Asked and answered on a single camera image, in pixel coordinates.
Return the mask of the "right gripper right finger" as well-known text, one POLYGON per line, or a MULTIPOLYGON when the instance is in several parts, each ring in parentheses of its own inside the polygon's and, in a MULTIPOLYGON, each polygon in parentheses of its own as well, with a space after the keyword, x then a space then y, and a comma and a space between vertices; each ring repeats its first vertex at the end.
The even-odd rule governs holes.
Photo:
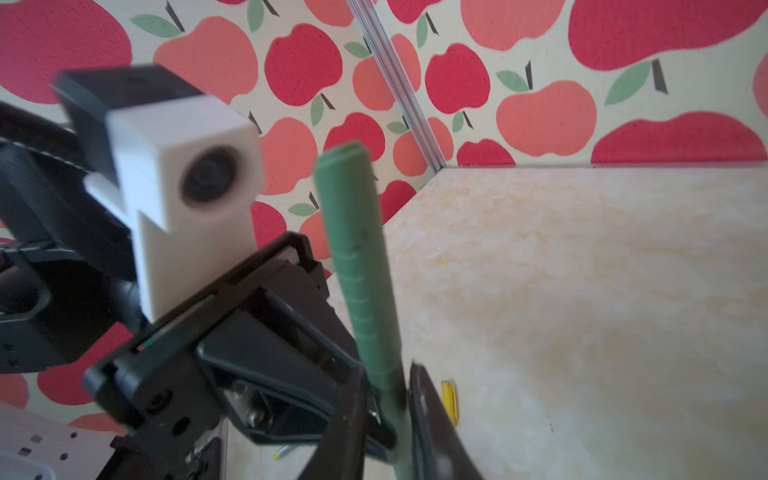
POLYGON ((427 369, 416 362, 410 367, 408 408, 415 479, 482 479, 460 441, 427 369))

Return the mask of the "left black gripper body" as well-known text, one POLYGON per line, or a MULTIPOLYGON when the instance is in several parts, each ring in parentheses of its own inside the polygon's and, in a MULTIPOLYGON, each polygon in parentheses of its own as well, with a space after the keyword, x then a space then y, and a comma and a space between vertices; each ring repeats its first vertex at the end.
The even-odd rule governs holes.
MULTIPOLYGON (((195 446, 228 419, 259 445, 317 447, 362 367, 328 302, 322 265, 288 232, 91 367, 84 384, 165 479, 207 472, 195 446)), ((365 377, 365 461, 395 435, 365 377)))

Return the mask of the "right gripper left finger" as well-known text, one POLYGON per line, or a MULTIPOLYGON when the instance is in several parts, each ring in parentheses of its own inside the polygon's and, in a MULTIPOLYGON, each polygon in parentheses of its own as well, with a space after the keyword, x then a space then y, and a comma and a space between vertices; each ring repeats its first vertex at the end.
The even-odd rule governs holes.
POLYGON ((339 407, 300 480, 363 477, 368 415, 365 385, 364 369, 357 367, 344 385, 339 407))

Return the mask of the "green fountain pen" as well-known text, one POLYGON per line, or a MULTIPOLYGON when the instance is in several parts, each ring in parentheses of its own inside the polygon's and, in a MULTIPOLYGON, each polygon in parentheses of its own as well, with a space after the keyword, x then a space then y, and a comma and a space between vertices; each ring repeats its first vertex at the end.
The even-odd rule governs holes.
POLYGON ((394 475, 412 479, 401 336, 370 152, 359 142, 336 147, 318 157, 313 177, 358 353, 395 435, 394 475))

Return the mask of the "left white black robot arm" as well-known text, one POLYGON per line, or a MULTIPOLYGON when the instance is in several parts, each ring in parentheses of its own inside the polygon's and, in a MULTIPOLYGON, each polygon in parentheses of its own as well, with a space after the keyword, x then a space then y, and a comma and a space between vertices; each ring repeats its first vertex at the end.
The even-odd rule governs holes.
POLYGON ((1 111, 1 369, 70 363, 114 323, 135 337, 87 392, 163 479, 213 476, 205 434, 315 445, 307 477, 394 464, 400 439, 328 303, 309 239, 259 246, 255 126, 215 97, 143 102, 75 131, 1 111))

